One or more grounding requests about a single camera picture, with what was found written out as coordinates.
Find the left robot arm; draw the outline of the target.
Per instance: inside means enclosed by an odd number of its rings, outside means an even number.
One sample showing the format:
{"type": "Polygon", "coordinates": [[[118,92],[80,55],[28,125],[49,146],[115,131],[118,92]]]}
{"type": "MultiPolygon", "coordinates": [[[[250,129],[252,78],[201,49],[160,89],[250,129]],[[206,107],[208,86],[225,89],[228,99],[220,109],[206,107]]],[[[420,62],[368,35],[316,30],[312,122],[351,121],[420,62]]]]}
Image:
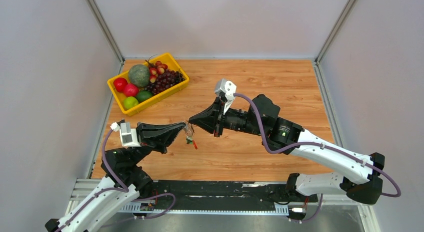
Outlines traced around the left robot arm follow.
{"type": "Polygon", "coordinates": [[[107,133],[118,132],[121,148],[106,150],[102,145],[101,167],[106,175],[71,212],[45,224],[49,232],[96,232],[130,202],[146,201],[153,209],[161,197],[153,188],[152,178],[138,166],[151,152],[165,154],[185,122],[152,125],[138,123],[131,128],[125,120],[114,122],[107,133]]]}

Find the metal key holder red handle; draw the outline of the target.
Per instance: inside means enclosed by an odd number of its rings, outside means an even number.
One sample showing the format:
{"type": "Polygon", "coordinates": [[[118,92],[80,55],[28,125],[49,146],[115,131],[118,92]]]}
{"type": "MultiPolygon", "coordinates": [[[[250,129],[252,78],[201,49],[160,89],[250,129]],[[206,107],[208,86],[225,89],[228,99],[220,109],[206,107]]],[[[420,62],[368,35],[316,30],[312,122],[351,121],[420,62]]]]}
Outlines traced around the metal key holder red handle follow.
{"type": "Polygon", "coordinates": [[[185,122],[185,127],[184,127],[183,130],[184,130],[184,133],[185,133],[185,136],[186,137],[191,137],[193,139],[193,147],[197,150],[198,149],[198,146],[197,146],[197,144],[196,144],[196,142],[195,142],[195,140],[193,138],[194,133],[195,133],[194,128],[193,128],[193,125],[191,123],[189,123],[188,121],[186,121],[185,122]]]}

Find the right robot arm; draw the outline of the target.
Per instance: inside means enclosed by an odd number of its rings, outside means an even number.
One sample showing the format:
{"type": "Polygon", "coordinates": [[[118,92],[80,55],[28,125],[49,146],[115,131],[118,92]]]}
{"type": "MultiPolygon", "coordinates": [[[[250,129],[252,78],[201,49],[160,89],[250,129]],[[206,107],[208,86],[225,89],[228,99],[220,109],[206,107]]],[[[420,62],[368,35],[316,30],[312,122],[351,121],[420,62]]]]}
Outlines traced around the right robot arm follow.
{"type": "Polygon", "coordinates": [[[263,94],[248,99],[248,111],[225,110],[225,102],[223,95],[218,96],[206,110],[191,116],[189,122],[215,137],[221,136],[225,129],[258,135],[271,154],[297,156],[330,168],[331,172],[326,174],[290,174],[285,187],[290,200],[330,194],[346,195],[356,202],[373,205],[382,195],[383,155],[363,155],[321,139],[280,117],[280,107],[263,94]]]}

